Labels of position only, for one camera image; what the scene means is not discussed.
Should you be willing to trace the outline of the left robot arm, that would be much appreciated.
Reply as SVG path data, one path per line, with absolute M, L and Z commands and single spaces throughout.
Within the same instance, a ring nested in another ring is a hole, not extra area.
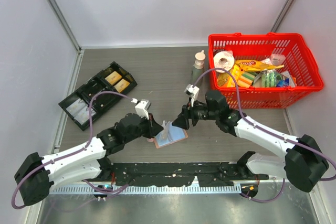
M 22 208 L 45 199 L 50 191 L 85 179 L 108 180 L 112 175 L 108 156 L 140 137 L 154 138 L 163 127 L 153 115 L 148 118 L 129 113 L 113 127 L 101 131 L 90 141 L 60 153 L 40 156 L 29 154 L 14 175 Z

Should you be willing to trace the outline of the pink card holder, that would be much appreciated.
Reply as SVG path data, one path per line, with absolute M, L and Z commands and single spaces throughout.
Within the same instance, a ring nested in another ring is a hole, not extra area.
M 188 135 L 185 130 L 172 126 L 160 132 L 156 137 L 148 138 L 147 141 L 154 143 L 156 148 L 163 148 L 186 138 L 188 138 Z

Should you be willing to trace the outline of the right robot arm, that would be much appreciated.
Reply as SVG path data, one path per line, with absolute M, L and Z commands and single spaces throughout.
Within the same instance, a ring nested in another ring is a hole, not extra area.
M 212 120 L 224 133 L 240 137 L 271 151 L 273 156 L 247 153 L 237 166 L 242 179 L 255 174 L 265 174 L 289 180 L 297 189 L 309 193 L 329 169 L 315 139 L 308 135 L 296 137 L 266 127 L 245 113 L 231 109 L 226 98 L 218 90 L 205 94 L 205 102 L 196 100 L 196 95 L 187 93 L 189 102 L 173 121 L 173 126 L 188 130 L 199 120 Z

